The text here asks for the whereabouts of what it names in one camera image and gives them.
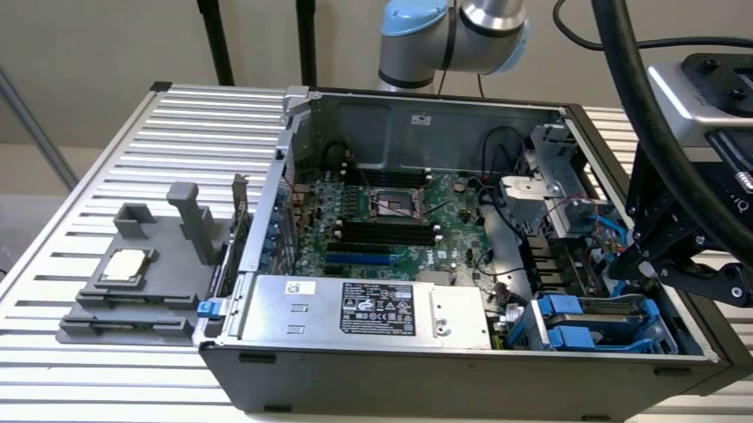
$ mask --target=black cable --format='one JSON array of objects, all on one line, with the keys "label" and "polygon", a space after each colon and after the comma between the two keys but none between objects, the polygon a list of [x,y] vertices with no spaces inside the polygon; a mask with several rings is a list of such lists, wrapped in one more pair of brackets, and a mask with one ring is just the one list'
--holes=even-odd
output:
[{"label": "black cable", "polygon": [[[458,0],[451,2],[451,7],[458,10]],[[442,88],[444,87],[444,77],[447,76],[447,70],[442,72],[442,79],[439,80],[439,90],[436,90],[436,95],[442,94]]]},{"label": "black cable", "polygon": [[344,147],[344,151],[347,152],[350,150],[350,146],[348,143],[346,143],[344,141],[341,141],[340,139],[335,139],[332,141],[329,141],[327,144],[324,144],[324,147],[321,148],[321,166],[324,166],[324,163],[327,161],[327,153],[329,152],[329,149],[335,146],[335,145],[340,145],[341,147]]},{"label": "black cable", "polygon": [[475,259],[475,262],[472,263],[472,268],[476,270],[478,273],[480,273],[482,275],[486,276],[492,276],[492,277],[498,277],[498,276],[504,276],[508,273],[512,273],[514,271],[524,271],[526,269],[523,267],[515,267],[514,269],[510,269],[508,271],[500,271],[499,273],[488,273],[487,271],[480,269],[480,259],[483,258],[483,256],[486,256],[488,254],[488,252],[486,254],[482,254],[479,256],[479,258]]},{"label": "black cable", "polygon": [[486,132],[486,136],[483,137],[483,141],[480,142],[480,176],[483,176],[486,174],[486,146],[490,142],[491,135],[498,130],[511,130],[518,135],[518,137],[520,138],[520,142],[524,143],[524,141],[526,141],[526,137],[523,137],[520,132],[514,127],[511,127],[510,125],[500,125],[495,128],[491,128]]},{"label": "black cable", "polygon": [[[562,22],[559,10],[562,9],[562,5],[566,1],[567,0],[558,0],[554,4],[554,9],[551,9],[551,20],[554,20],[554,26],[559,29],[559,32],[568,38],[568,40],[580,47],[591,51],[603,51],[603,46],[601,44],[580,38]],[[637,45],[638,48],[663,48],[677,46],[727,46],[753,48],[753,40],[735,37],[678,37],[638,41]]]},{"label": "black cable", "polygon": [[753,233],[721,203],[693,167],[650,89],[625,0],[591,0],[609,71],[639,146],[669,192],[713,241],[749,268]]},{"label": "black cable", "polygon": [[507,295],[507,302],[514,302],[518,305],[526,307],[528,305],[528,300],[526,300],[524,298],[522,298],[519,295],[516,295],[515,293],[510,293],[510,295]]},{"label": "black cable", "polygon": [[442,73],[442,79],[439,80],[439,90],[436,90],[436,95],[442,94],[442,87],[444,86],[444,77],[447,76],[447,71]]},{"label": "black cable", "polygon": [[502,222],[504,222],[504,225],[507,225],[512,233],[518,235],[518,238],[520,238],[520,242],[524,242],[526,234],[512,225],[512,223],[507,219],[507,216],[504,216],[504,212],[499,206],[498,200],[499,198],[496,197],[496,190],[494,190],[491,192],[491,205],[494,206],[494,210],[496,211],[496,214],[499,214],[499,218],[502,219]]},{"label": "black cable", "polygon": [[475,81],[479,83],[479,94],[483,99],[486,99],[486,95],[483,95],[483,85],[480,84],[480,74],[475,74]]},{"label": "black cable", "polygon": [[[503,147],[500,148],[500,150],[503,150],[504,156],[507,156],[507,151],[504,150]],[[494,172],[496,172],[496,161],[498,161],[498,158],[499,158],[499,151],[496,151],[496,152],[494,153],[494,156],[491,156],[490,175],[488,175],[488,178],[486,178],[486,180],[487,180],[490,183],[494,183],[494,182],[495,182],[495,181],[491,179],[491,177],[494,176]],[[508,174],[504,174],[503,172],[500,172],[500,178],[502,178],[503,176],[506,176],[506,175],[508,175]]]},{"label": "black cable", "polygon": [[[510,171],[515,170],[515,163],[516,160],[512,160],[512,157],[510,156],[510,153],[507,152],[507,147],[504,147],[503,143],[498,144],[499,149],[502,150],[502,154],[504,154],[504,160],[507,160],[507,167],[510,168]],[[490,169],[490,177],[494,174],[494,165],[496,164],[496,154],[494,155],[494,157],[491,158],[491,169]]]},{"label": "black cable", "polygon": [[494,206],[494,211],[499,215],[499,218],[502,219],[502,222],[504,222],[504,225],[507,226],[507,228],[512,231],[512,233],[518,236],[518,238],[520,238],[520,242],[523,242],[524,239],[526,239],[526,234],[512,225],[512,223],[507,219],[507,216],[504,216],[504,211],[502,210],[502,207],[499,205],[500,198],[499,198],[498,193],[496,193],[496,187],[494,187],[492,185],[484,185],[479,189],[479,192],[476,193],[478,206],[480,206],[480,194],[486,190],[490,191],[490,199],[491,199],[491,205]]}]

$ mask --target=green circuit board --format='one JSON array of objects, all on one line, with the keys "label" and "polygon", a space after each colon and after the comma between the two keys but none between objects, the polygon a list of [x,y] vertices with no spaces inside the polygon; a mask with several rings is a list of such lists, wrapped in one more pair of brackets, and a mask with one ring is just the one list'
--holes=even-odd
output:
[{"label": "green circuit board", "polygon": [[[474,270],[467,258],[468,250],[475,259],[487,249],[483,225],[475,219],[475,191],[466,189],[467,178],[455,174],[436,174],[434,178],[422,189],[352,186],[327,175],[313,179],[307,188],[309,195],[296,211],[301,221],[295,274],[431,282],[435,280],[427,278],[446,276],[452,285],[478,286],[488,293],[491,278]],[[383,198],[388,200],[382,206]],[[404,205],[408,199],[410,208]],[[337,241],[337,219],[439,225],[442,238],[434,246],[390,245],[390,265],[337,264],[341,274],[332,275],[325,272],[325,256],[327,244]]]}]

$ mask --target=warning label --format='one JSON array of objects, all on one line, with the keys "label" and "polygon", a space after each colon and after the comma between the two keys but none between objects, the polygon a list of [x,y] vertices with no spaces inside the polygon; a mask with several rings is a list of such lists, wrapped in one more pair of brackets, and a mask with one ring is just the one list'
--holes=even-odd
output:
[{"label": "warning label", "polygon": [[415,336],[412,286],[341,284],[340,330],[366,335]]}]

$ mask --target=aluminum table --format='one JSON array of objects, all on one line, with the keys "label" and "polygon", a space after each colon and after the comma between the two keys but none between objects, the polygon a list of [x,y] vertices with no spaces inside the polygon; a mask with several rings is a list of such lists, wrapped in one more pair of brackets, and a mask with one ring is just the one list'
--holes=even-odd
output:
[{"label": "aluminum table", "polygon": [[[626,171],[637,137],[614,108],[586,108]],[[259,194],[273,155],[283,90],[172,85],[151,91],[0,285],[0,420],[97,422],[394,421],[243,414],[191,347],[61,345],[57,321],[104,253],[123,202],[176,216],[171,182],[196,182],[199,203],[229,218],[235,173]],[[719,267],[723,254],[702,260]],[[718,305],[753,353],[753,309]],[[753,378],[707,397],[678,396],[634,423],[749,423]]]}]

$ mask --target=blue latch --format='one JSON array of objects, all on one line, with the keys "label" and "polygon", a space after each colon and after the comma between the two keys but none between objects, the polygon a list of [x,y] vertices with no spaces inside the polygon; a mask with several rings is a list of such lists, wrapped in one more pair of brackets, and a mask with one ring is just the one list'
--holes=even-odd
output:
[{"label": "blue latch", "polygon": [[539,308],[543,315],[582,315],[578,297],[574,295],[544,295],[539,299]]},{"label": "blue latch", "polygon": [[213,301],[201,301],[199,307],[196,308],[196,315],[199,317],[205,317],[209,320],[220,319],[220,308],[223,304]]},{"label": "blue latch", "polygon": [[548,330],[550,344],[555,350],[592,351],[595,345],[588,328],[579,326],[558,326]]}]

